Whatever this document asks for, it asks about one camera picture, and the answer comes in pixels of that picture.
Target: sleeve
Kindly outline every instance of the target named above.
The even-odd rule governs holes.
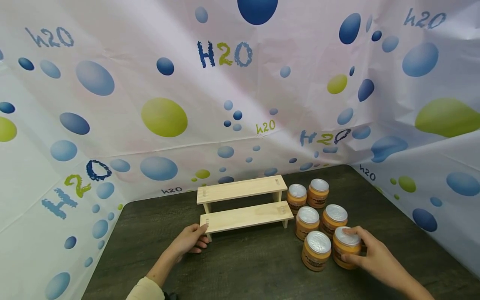
[[[143,277],[130,291],[126,300],[165,300],[165,296],[158,284]]]

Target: jar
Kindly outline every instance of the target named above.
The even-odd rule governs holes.
[[[333,260],[342,268],[353,270],[357,268],[357,266],[344,262],[342,260],[342,254],[359,255],[361,251],[360,237],[357,234],[346,234],[343,232],[343,228],[350,227],[342,226],[335,229],[333,236]]]
[[[307,203],[307,189],[300,184],[292,184],[288,187],[287,202],[294,215],[297,214]]]
[[[314,179],[310,182],[307,192],[307,202],[313,208],[323,208],[327,201],[328,183],[323,179]]]
[[[348,214],[345,208],[336,204],[330,204],[324,209],[320,229],[329,238],[333,238],[335,229],[340,226],[345,226],[347,221]]]
[[[320,216],[315,209],[309,206],[304,206],[299,209],[295,223],[297,226],[295,234],[300,240],[304,240],[307,237],[307,234],[314,230],[318,230],[318,227],[320,226]]]
[[[328,236],[319,231],[312,231],[303,242],[301,260],[310,270],[320,272],[331,253],[332,243]]]

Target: blue dot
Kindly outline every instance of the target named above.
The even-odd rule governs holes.
[[[60,78],[60,70],[53,62],[48,60],[42,60],[40,62],[40,68],[42,69],[43,73],[50,76],[51,78]]]
[[[382,42],[382,50],[386,53],[392,52],[398,46],[398,37],[396,36],[388,36]]]
[[[273,176],[278,172],[277,168],[270,168],[265,170],[264,175],[265,176]]]
[[[55,300],[60,297],[70,284],[70,274],[62,272],[56,274],[45,288],[45,297],[48,300]]]
[[[100,199],[107,199],[110,197],[113,192],[115,191],[115,186],[111,182],[104,182],[101,183],[99,186],[96,188],[96,195]]]
[[[222,178],[220,178],[220,179],[218,180],[218,184],[230,183],[230,182],[233,182],[233,181],[234,181],[233,177],[224,176],[224,177],[222,177]]]
[[[62,113],[60,115],[60,123],[63,127],[76,134],[84,135],[90,131],[88,122],[79,115],[71,112]]]
[[[372,41],[374,41],[374,42],[378,41],[381,38],[382,38],[382,32],[380,30],[375,31],[372,34]]]
[[[390,155],[407,148],[408,144],[403,139],[397,136],[385,136],[373,143],[370,149],[373,152],[372,162],[381,163]]]
[[[241,16],[252,25],[266,23],[273,16],[278,0],[237,0]]]
[[[156,68],[165,76],[172,75],[175,70],[173,62],[166,57],[161,57],[156,61]]]
[[[0,102],[0,111],[6,114],[11,114],[15,111],[15,106],[10,102]]]
[[[438,199],[437,197],[431,197],[430,202],[437,207],[442,206],[442,200]]]
[[[24,68],[27,71],[32,71],[33,69],[35,69],[35,67],[33,66],[33,63],[29,59],[26,59],[25,57],[20,57],[18,59],[18,63],[22,68]]]
[[[150,179],[164,181],[174,178],[178,173],[178,167],[168,158],[151,156],[142,160],[140,171]]]
[[[120,158],[110,161],[110,166],[117,172],[128,172],[130,170],[130,164]]]
[[[108,231],[108,222],[106,220],[97,221],[92,228],[92,235],[96,239],[102,238]]]
[[[69,237],[65,240],[65,249],[71,249],[75,247],[75,244],[77,243],[77,238],[76,237]]]
[[[338,118],[336,119],[336,121],[340,125],[345,125],[348,122],[350,122],[352,117],[353,117],[353,108],[347,108],[338,115]]]
[[[226,110],[231,110],[233,108],[232,101],[230,100],[225,101],[225,103],[223,104],[223,108],[225,108]]]
[[[433,43],[422,43],[412,48],[403,58],[403,72],[411,77],[428,74],[437,64],[438,49]]]
[[[241,119],[241,117],[242,117],[241,111],[237,110],[237,111],[235,111],[235,112],[233,113],[233,118],[234,118],[235,120],[238,121],[238,120]]]
[[[359,101],[363,102],[367,100],[368,97],[373,93],[375,86],[373,85],[373,81],[370,79],[364,79],[359,87],[358,97]]]
[[[50,147],[50,154],[58,161],[68,161],[77,155],[77,146],[70,141],[57,141]]]
[[[99,96],[108,96],[115,89],[115,82],[112,75],[99,65],[90,60],[84,60],[78,63],[75,72],[78,81],[89,92]]]
[[[371,129],[369,126],[360,127],[352,131],[352,136],[356,140],[363,140],[370,135]]]
[[[340,26],[338,37],[345,45],[349,45],[355,41],[360,30],[360,14],[353,13],[348,16]]]
[[[283,66],[280,69],[280,76],[282,76],[283,78],[287,78],[290,75],[290,72],[291,70],[289,66]]]
[[[197,21],[199,21],[202,24],[205,24],[208,20],[208,13],[205,8],[202,6],[197,7],[195,10],[195,18],[197,18]]]
[[[479,182],[471,175],[463,172],[453,172],[447,176],[448,186],[462,196],[475,196],[480,192]]]
[[[428,232],[434,232],[437,230],[437,221],[428,211],[421,208],[415,208],[412,215],[413,220],[421,229]]]

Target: white backdrop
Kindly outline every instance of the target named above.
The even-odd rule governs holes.
[[[480,2],[0,7],[1,299],[81,298],[128,202],[338,164],[480,276]]]

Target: jar lid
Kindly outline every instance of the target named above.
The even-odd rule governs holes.
[[[292,184],[288,188],[288,193],[295,198],[301,198],[307,194],[307,189],[301,184]]]
[[[345,232],[343,232],[343,230],[342,230],[343,228],[350,229],[350,227],[348,227],[348,226],[340,226],[337,229],[335,229],[335,236],[336,236],[337,240],[339,242],[341,242],[342,244],[345,244],[347,246],[357,246],[357,245],[359,245],[360,244],[360,237],[358,236],[358,234],[353,234],[353,235],[346,234]]]
[[[311,231],[307,238],[308,246],[317,254],[325,254],[332,248],[332,242],[323,232]]]
[[[336,204],[327,205],[325,211],[327,215],[336,222],[343,222],[348,218],[345,208]]]
[[[318,212],[310,206],[304,206],[299,209],[297,216],[300,218],[300,220],[302,220],[302,222],[307,224],[315,224],[320,220]]]
[[[313,187],[314,190],[319,192],[325,192],[328,190],[328,183],[323,179],[314,179],[310,182],[310,185]]]

